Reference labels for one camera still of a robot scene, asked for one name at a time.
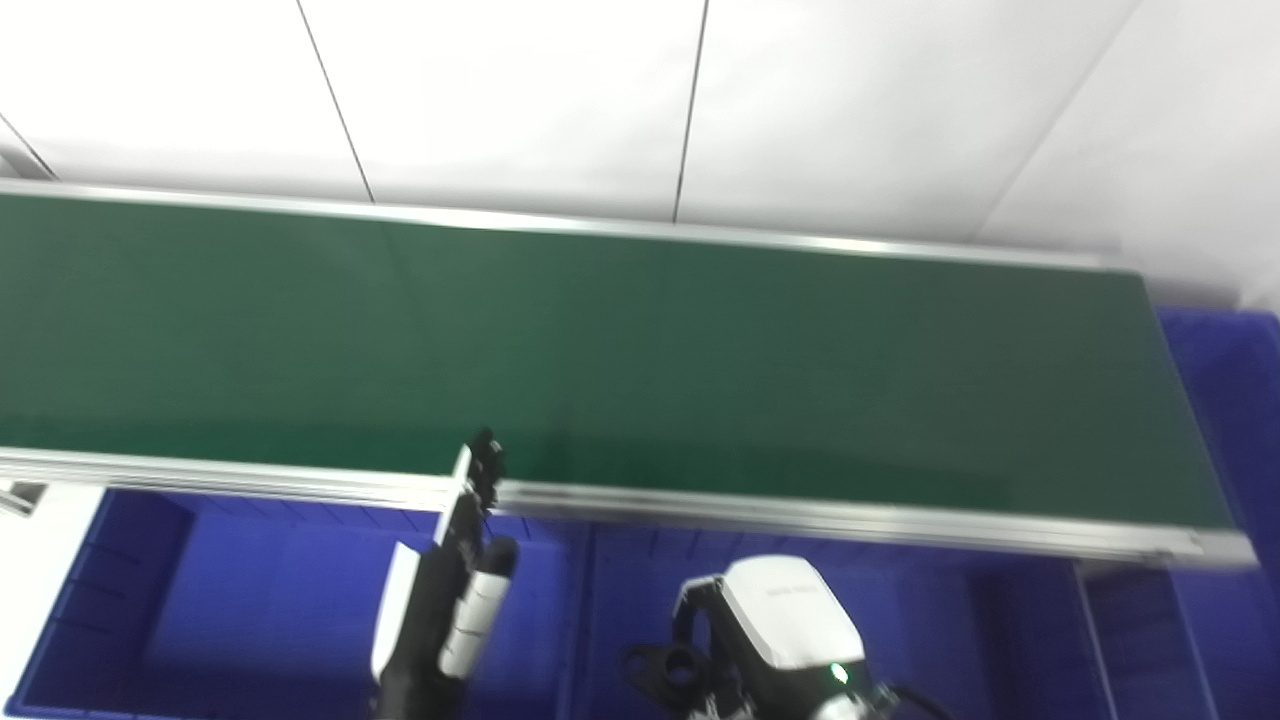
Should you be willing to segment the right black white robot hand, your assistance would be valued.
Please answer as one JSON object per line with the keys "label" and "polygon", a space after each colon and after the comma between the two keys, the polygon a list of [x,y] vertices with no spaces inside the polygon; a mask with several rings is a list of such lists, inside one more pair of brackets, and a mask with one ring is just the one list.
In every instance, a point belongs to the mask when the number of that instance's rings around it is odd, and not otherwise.
{"label": "right black white robot hand", "polygon": [[852,619],[805,559],[758,555],[686,580],[676,644],[698,618],[709,650],[686,719],[869,719],[867,652]]}

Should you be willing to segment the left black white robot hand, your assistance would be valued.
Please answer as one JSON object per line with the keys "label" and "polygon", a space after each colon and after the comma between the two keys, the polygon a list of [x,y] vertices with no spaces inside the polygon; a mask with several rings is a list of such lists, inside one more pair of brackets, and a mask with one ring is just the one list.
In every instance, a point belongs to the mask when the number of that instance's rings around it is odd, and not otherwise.
{"label": "left black white robot hand", "polygon": [[506,456],[484,427],[460,451],[451,505],[431,543],[396,544],[370,656],[370,719],[454,719],[518,562],[518,542],[485,537]]}

